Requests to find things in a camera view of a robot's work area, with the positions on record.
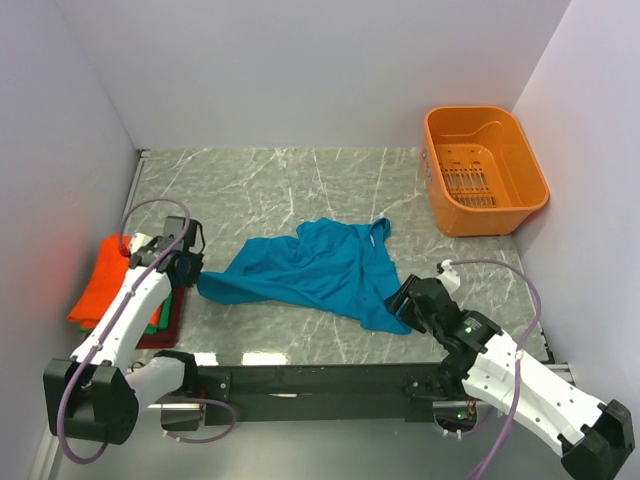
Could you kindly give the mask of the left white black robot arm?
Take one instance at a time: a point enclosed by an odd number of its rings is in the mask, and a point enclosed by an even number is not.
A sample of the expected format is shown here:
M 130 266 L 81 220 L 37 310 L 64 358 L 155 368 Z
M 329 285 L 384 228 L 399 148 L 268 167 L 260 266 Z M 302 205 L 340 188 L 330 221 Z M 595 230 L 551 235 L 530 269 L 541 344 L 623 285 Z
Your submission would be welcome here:
M 120 445 L 141 410 L 171 395 L 193 399 L 200 388 L 196 360 L 162 350 L 137 373 L 128 372 L 152 314 L 171 293 L 195 285 L 203 265 L 200 222 L 169 216 L 163 232 L 131 254 L 115 299 L 94 331 L 68 359 L 43 374 L 49 429 L 58 438 Z

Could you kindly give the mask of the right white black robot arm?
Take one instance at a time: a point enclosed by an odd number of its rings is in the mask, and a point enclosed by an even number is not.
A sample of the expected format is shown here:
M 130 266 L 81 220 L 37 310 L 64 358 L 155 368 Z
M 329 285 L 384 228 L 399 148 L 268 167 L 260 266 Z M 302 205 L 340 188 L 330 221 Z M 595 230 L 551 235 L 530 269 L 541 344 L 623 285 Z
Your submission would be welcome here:
M 388 298 L 388 311 L 430 333 L 448 355 L 441 362 L 444 395 L 466 394 L 527 428 L 559 457 L 574 479 L 613 479 L 635 448 L 629 409 L 579 390 L 517 346 L 495 322 L 452 299 L 456 274 L 410 276 Z

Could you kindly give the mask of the teal blue t shirt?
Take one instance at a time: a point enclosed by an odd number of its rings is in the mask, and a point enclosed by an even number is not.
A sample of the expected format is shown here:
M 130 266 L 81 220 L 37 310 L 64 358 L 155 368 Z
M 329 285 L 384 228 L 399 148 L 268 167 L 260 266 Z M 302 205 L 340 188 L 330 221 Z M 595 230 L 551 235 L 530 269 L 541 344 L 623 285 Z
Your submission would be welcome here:
M 387 311 L 401 286 L 385 242 L 391 222 L 304 222 L 294 236 L 245 242 L 223 272 L 203 272 L 198 293 L 223 305 L 279 301 L 347 317 L 366 330 L 408 335 Z

